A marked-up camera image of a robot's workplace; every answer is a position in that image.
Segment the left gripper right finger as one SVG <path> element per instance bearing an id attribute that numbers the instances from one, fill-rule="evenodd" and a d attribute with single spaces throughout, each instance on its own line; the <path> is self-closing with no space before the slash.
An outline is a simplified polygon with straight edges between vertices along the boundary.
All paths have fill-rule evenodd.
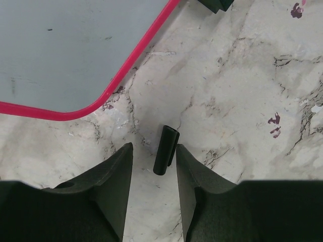
<path id="1" fill-rule="evenodd" d="M 178 145 L 184 241 L 322 241 L 322 181 L 232 183 Z"/>

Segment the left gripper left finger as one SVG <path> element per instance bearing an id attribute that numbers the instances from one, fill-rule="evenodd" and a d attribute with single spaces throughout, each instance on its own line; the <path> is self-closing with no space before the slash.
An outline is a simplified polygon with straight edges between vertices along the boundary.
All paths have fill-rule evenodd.
<path id="1" fill-rule="evenodd" d="M 55 188 L 1 182 L 1 241 L 122 241 L 133 145 Z"/>

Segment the black marker cap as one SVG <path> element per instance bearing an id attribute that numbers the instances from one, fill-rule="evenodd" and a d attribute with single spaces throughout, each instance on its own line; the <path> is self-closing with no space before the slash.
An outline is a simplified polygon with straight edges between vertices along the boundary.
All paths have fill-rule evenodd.
<path id="1" fill-rule="evenodd" d="M 159 146 L 154 162 L 153 172 L 157 175 L 164 175 L 171 166 L 179 140 L 180 133 L 169 127 L 163 126 Z"/>

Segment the red framed whiteboard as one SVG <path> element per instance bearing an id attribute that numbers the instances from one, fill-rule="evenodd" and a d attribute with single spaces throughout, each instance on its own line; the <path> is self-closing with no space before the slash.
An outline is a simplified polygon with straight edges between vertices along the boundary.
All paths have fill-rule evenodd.
<path id="1" fill-rule="evenodd" d="M 66 121 L 103 105 L 178 1 L 1 1 L 1 113 Z"/>

